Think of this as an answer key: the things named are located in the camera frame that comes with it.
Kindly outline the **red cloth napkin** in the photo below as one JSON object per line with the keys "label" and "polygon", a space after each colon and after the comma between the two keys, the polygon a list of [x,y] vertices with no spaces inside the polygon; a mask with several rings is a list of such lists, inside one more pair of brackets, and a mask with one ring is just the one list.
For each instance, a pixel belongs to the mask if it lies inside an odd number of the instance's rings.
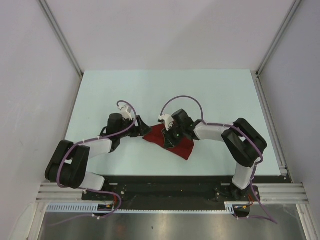
{"label": "red cloth napkin", "polygon": [[[149,143],[156,144],[164,149],[165,138],[163,136],[162,130],[166,129],[165,125],[161,123],[152,126],[151,129],[152,131],[145,135],[143,139]],[[166,150],[187,161],[190,155],[192,154],[194,146],[195,143],[193,140],[189,140],[188,138],[183,137],[181,142],[177,146],[173,148],[168,148]]]}

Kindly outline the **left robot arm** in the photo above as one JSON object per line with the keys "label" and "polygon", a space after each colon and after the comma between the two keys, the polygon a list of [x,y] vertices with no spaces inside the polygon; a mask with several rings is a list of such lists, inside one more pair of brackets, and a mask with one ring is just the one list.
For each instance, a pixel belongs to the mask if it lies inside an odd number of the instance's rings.
{"label": "left robot arm", "polygon": [[60,141],[45,170],[45,179],[66,188],[93,189],[98,199],[105,200],[110,196],[111,188],[104,184],[102,176],[87,172],[89,159],[114,152],[122,138],[144,137],[151,131],[152,128],[139,115],[129,119],[120,113],[112,113],[97,138],[78,144]]}

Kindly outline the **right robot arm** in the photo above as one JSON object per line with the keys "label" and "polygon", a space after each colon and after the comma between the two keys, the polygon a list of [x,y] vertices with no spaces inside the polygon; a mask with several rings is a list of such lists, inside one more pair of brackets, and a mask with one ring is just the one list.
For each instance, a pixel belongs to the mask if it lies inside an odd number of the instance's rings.
{"label": "right robot arm", "polygon": [[258,160],[263,161],[268,144],[247,120],[238,118],[233,124],[206,123],[202,119],[192,120],[185,110],[180,109],[173,114],[160,115],[158,121],[164,124],[162,135],[167,150],[178,146],[183,138],[225,143],[236,161],[229,195],[237,201],[248,196],[256,167],[260,163]]}

